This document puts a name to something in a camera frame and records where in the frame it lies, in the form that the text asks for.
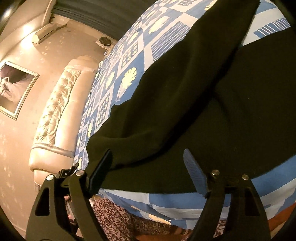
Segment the person left hand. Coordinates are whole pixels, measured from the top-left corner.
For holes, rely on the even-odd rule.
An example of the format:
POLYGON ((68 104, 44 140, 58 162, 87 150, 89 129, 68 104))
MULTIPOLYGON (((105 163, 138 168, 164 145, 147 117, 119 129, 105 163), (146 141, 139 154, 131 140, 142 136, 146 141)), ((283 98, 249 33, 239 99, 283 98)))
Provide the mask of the person left hand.
POLYGON ((64 200, 65 200, 65 205, 66 205, 66 211, 67 211, 67 215, 70 221, 74 221, 75 217, 73 214, 73 211, 71 209, 71 198, 69 195, 64 196, 64 200))

